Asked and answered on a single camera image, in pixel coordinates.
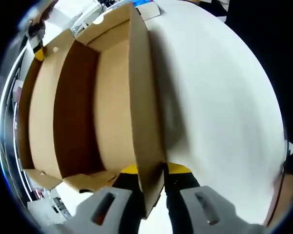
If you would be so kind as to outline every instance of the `open cardboard box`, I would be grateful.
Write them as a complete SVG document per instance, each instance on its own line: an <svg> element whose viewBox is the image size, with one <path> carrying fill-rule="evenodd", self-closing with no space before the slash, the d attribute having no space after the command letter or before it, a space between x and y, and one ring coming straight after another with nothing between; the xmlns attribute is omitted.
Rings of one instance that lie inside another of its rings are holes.
<svg viewBox="0 0 293 234"><path fill-rule="evenodd" d="M164 184L165 161L147 28L131 3L77 38L69 30L34 60L18 111L18 150L46 189L82 192L112 185L136 164L146 215Z"/></svg>

